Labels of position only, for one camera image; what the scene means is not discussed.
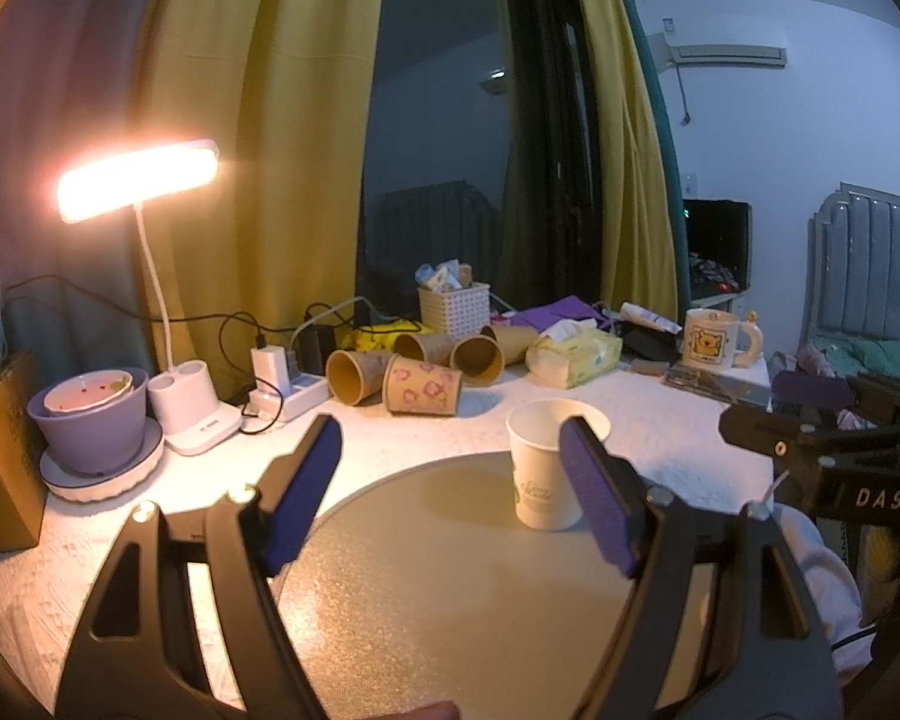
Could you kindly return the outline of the white paper cup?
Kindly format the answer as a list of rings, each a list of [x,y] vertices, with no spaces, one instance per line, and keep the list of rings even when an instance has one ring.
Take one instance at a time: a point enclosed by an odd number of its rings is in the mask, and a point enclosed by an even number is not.
[[[582,416],[599,439],[610,437],[611,421],[603,411],[568,398],[525,403],[507,418],[515,514],[533,530],[562,532],[582,517],[559,456],[560,426],[576,416]]]

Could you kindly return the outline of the brown paper cup front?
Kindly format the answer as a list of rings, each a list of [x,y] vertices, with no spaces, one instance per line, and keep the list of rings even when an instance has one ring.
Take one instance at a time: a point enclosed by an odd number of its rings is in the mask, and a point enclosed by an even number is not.
[[[325,376],[333,395],[347,406],[361,405],[383,387],[390,351],[336,349],[326,361]]]

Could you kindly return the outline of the brown paper cup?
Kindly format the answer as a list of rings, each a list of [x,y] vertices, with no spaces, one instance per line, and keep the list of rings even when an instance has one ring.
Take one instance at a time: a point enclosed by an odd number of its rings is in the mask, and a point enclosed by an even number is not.
[[[489,387],[504,371],[505,359],[496,340],[487,335],[471,335],[453,346],[450,364],[464,382]]]
[[[336,349],[326,361],[325,376],[333,395],[347,406],[361,405],[383,387],[390,351]]]

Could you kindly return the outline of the white power strip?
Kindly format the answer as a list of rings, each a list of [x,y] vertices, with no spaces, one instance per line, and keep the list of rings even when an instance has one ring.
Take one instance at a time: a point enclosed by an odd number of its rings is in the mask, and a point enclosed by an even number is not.
[[[317,408],[331,398],[328,382],[324,377],[299,374],[290,381],[289,394],[279,395],[272,387],[256,387],[248,395],[244,417],[256,421],[276,421],[278,424],[294,421],[307,411]]]

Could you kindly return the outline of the white charger adapter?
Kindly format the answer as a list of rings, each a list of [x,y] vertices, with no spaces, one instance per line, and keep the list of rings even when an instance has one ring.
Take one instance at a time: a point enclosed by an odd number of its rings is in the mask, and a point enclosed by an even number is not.
[[[287,397],[290,394],[290,375],[286,350],[277,344],[251,348],[251,369],[261,392]]]

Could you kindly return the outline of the round grey turntable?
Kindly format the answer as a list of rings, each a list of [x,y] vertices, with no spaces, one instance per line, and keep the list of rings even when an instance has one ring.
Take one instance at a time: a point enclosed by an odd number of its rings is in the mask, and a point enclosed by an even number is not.
[[[496,452],[341,500],[287,567],[278,606],[329,717],[450,699],[466,718],[567,718],[630,589],[585,523],[518,520]]]

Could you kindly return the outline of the white desk lamp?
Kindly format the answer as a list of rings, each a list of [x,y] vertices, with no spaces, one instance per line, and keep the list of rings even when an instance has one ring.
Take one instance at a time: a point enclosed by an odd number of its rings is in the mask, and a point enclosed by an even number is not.
[[[148,399],[169,447],[196,457],[226,442],[242,426],[242,415],[217,395],[209,364],[178,353],[170,309],[176,286],[155,256],[154,234],[146,221],[149,206],[196,192],[214,182],[219,148],[208,138],[103,151],[66,167],[56,179],[55,203],[68,224],[129,208],[136,220],[142,260],[159,310],[164,362],[148,383]]]

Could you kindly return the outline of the yellow tissue pack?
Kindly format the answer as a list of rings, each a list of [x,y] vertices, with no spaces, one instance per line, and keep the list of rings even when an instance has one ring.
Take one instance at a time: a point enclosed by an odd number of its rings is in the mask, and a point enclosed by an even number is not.
[[[614,371],[621,353],[621,338],[595,319],[560,319],[528,346],[525,364],[548,387],[569,390]]]

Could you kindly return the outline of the black power adapter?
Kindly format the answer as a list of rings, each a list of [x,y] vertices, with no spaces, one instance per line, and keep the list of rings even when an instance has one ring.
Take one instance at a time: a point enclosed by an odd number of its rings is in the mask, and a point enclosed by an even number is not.
[[[325,373],[326,361],[336,351],[336,332],[328,323],[312,323],[295,340],[295,353],[302,372],[312,376]]]

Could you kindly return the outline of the grey padded headboard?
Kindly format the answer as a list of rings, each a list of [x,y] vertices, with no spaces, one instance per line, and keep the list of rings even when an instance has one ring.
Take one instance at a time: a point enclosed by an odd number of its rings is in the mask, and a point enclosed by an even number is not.
[[[900,340],[900,196],[841,184],[808,222],[802,339]]]

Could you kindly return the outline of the black foam block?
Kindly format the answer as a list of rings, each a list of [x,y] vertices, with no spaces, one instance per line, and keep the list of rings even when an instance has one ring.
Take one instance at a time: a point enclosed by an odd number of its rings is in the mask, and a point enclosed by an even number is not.
[[[678,348],[678,341],[681,340],[681,337],[674,333],[624,322],[621,325],[619,336],[622,341],[622,351],[631,358],[667,362],[668,364],[674,364],[681,359]]]

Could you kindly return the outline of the winnie the pooh mug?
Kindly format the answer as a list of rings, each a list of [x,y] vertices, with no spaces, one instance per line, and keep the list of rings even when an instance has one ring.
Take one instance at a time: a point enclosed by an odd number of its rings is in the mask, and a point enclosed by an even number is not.
[[[763,330],[717,309],[691,309],[683,325],[681,361],[704,371],[724,372],[751,367],[763,354]]]

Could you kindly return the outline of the yellow plastic bag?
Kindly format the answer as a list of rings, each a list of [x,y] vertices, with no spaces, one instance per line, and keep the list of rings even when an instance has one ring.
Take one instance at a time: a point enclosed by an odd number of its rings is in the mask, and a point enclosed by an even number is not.
[[[395,320],[377,325],[364,325],[352,330],[349,341],[356,351],[391,351],[397,336],[403,333],[429,333],[429,328],[415,320]]]

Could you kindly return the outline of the white lotion bottle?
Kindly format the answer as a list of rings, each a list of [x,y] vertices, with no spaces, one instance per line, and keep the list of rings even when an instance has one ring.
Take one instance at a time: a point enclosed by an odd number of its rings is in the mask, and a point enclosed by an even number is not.
[[[655,332],[668,333],[678,337],[681,333],[681,325],[667,317],[655,314],[653,310],[645,309],[642,305],[632,304],[632,302],[623,302],[619,315],[624,322],[631,322],[639,327],[655,330]]]

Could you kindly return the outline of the purple cloth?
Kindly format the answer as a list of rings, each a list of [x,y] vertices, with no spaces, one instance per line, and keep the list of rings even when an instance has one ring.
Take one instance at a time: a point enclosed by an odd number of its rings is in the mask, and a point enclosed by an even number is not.
[[[586,322],[593,320],[598,330],[606,330],[611,321],[593,305],[583,302],[577,296],[567,296],[551,304],[538,305],[532,309],[519,310],[510,317],[512,327],[532,327],[536,333],[543,333],[561,320]]]

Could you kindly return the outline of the purple bowl with lid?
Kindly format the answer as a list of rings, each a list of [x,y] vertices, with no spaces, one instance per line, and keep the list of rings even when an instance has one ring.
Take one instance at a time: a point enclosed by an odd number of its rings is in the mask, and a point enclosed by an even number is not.
[[[40,390],[27,403],[27,415],[58,465],[82,476],[116,472],[144,444],[148,382],[148,372],[139,367],[80,374]],[[48,406],[50,394],[59,387],[84,398],[79,410]]]

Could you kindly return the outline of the yellow curtain right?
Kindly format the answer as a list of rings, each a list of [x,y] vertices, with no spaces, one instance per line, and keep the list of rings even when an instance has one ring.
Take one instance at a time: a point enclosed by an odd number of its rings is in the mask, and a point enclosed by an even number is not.
[[[624,0],[580,0],[596,96],[603,197],[601,297],[678,316],[667,183]]]

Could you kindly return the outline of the yellow curtain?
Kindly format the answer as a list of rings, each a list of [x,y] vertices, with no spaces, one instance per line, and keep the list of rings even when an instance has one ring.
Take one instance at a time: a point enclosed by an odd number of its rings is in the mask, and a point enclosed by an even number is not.
[[[180,355],[215,388],[248,385],[248,312],[273,332],[356,286],[365,132],[382,0],[160,0],[139,125],[211,138],[208,187],[149,206],[176,286]]]
[[[603,197],[601,297],[678,316],[667,183],[624,0],[580,0],[596,96]]]

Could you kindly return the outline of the white perforated plastic basket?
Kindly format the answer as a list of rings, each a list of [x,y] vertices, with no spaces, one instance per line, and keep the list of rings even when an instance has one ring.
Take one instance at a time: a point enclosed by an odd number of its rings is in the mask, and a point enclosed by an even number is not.
[[[419,310],[425,327],[455,340],[474,335],[491,321],[491,294],[486,283],[436,293],[419,288]]]

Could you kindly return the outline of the black monitor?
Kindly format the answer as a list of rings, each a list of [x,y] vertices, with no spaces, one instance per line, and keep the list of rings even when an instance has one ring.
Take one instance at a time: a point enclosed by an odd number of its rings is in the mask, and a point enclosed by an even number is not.
[[[691,298],[741,294],[751,286],[752,208],[738,200],[687,199]]]

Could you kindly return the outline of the cardboard box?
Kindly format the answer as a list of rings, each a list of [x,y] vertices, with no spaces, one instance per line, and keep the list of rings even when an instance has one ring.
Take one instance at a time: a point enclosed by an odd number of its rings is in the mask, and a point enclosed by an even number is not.
[[[46,444],[27,403],[37,393],[30,351],[12,355],[0,372],[0,553],[40,541],[46,486],[38,461]]]

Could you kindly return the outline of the white air conditioner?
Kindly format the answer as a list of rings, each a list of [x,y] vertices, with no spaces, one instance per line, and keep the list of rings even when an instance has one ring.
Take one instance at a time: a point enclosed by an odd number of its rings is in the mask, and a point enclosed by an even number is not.
[[[758,16],[709,15],[663,18],[649,34],[656,68],[756,67],[782,70],[788,39],[781,23]]]

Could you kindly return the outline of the yellow curtain left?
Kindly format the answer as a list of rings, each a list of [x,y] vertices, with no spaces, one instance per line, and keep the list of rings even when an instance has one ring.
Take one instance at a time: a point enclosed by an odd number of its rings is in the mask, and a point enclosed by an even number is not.
[[[215,388],[248,385],[248,312],[273,332],[356,286],[365,132],[382,0],[160,0],[139,125],[211,138],[208,187],[149,206],[176,286],[180,355]]]

